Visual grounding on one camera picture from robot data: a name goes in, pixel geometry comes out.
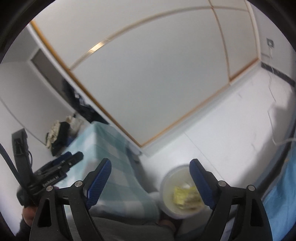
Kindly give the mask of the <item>left hand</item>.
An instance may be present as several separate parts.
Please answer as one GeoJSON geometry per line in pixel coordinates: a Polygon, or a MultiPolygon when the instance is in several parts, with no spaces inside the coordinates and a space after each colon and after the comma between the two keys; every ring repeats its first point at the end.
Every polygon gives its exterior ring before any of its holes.
{"type": "Polygon", "coordinates": [[[28,226],[32,226],[37,209],[38,208],[34,206],[28,206],[23,208],[22,217],[28,226]]]}

